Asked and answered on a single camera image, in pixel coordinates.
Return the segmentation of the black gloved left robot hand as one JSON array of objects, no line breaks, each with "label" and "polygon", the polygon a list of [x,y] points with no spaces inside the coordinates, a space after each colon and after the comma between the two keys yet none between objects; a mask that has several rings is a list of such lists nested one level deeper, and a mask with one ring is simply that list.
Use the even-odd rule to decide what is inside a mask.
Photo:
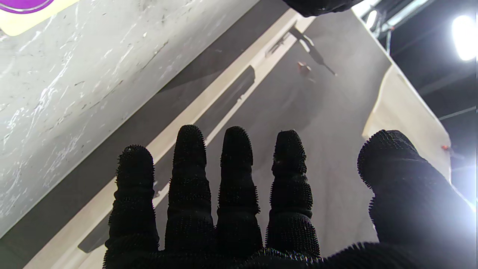
[{"label": "black gloved left robot hand", "polygon": [[307,18],[344,12],[361,3],[362,0],[284,0],[283,2],[302,17]]}]

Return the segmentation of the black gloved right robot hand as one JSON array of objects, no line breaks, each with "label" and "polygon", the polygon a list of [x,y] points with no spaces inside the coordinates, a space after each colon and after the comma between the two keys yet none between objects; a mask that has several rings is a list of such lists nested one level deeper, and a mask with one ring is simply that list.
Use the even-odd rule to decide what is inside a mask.
[{"label": "black gloved right robot hand", "polygon": [[476,213],[398,130],[364,143],[357,170],[373,191],[369,216],[378,242],[320,256],[313,195],[297,132],[278,133],[265,241],[256,215],[253,153],[246,131],[226,130],[217,222],[211,215],[204,138],[178,132],[170,180],[165,249],[160,251],[150,152],[130,145],[118,158],[104,269],[476,269]]}]

